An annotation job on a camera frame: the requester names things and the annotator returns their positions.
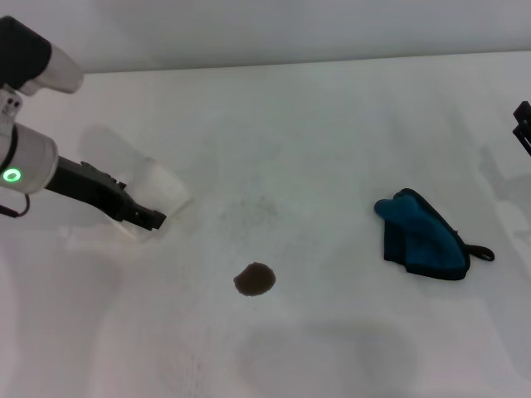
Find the white plastic cup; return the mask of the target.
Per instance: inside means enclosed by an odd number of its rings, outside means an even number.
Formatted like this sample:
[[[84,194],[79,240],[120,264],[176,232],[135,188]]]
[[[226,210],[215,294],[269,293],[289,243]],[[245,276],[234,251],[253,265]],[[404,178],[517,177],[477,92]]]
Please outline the white plastic cup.
[[[125,191],[140,205],[163,213],[166,220],[159,229],[147,231],[127,221],[113,226],[135,242],[162,239],[170,230],[174,217],[191,202],[190,191],[180,177],[152,158],[144,158],[125,179]]]

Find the blue rag with black trim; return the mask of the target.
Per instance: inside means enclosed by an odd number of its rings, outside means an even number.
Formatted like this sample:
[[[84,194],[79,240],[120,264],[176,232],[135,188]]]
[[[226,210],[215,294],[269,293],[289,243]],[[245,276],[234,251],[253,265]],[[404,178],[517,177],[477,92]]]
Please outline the blue rag with black trim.
[[[458,231],[411,188],[377,201],[373,209],[384,225],[383,258],[410,274],[457,281],[466,277],[472,256],[494,261],[491,249],[467,245]]]

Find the black water stain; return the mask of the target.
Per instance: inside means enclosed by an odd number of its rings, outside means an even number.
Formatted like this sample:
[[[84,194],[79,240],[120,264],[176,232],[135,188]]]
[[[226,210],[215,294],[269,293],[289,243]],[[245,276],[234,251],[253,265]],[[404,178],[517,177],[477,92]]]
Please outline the black water stain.
[[[268,265],[259,262],[247,265],[233,279],[236,290],[246,297],[255,297],[268,292],[275,282],[274,271]]]

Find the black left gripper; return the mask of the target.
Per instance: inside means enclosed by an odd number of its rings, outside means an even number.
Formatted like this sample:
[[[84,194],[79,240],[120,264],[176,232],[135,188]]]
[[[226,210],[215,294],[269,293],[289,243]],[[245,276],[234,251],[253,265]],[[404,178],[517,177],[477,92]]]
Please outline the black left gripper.
[[[87,162],[75,163],[59,157],[56,171],[46,185],[48,191],[84,202],[115,221],[127,221],[147,231],[158,230],[166,215],[127,201],[126,184]]]

